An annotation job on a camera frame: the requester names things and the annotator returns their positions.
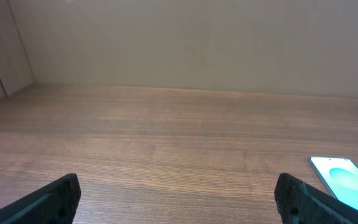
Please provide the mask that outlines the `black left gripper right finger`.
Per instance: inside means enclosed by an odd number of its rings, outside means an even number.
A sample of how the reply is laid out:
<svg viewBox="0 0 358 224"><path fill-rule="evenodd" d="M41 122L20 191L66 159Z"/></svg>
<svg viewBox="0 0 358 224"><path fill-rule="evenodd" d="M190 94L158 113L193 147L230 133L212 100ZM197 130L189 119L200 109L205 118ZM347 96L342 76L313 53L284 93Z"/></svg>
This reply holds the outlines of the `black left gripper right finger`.
<svg viewBox="0 0 358 224"><path fill-rule="evenodd" d="M287 173L274 197L283 224L358 224L358 210Z"/></svg>

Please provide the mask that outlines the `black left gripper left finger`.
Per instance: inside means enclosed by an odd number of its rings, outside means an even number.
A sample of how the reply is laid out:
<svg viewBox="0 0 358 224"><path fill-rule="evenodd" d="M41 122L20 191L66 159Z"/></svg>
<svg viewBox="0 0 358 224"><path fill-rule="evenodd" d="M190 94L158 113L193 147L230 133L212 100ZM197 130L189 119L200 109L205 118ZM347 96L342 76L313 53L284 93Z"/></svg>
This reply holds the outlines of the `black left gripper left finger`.
<svg viewBox="0 0 358 224"><path fill-rule="evenodd" d="M0 224L72 224L81 198L76 174L67 174L0 209Z"/></svg>

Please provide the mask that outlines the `smartphone with cyan screen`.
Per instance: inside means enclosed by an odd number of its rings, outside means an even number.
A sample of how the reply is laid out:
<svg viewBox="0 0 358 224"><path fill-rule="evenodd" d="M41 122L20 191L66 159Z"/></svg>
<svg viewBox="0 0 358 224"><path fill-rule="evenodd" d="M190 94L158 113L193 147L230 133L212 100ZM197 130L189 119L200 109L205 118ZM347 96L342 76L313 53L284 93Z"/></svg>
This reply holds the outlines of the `smartphone with cyan screen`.
<svg viewBox="0 0 358 224"><path fill-rule="evenodd" d="M352 160L311 156L309 164L331 196L358 210L358 167Z"/></svg>

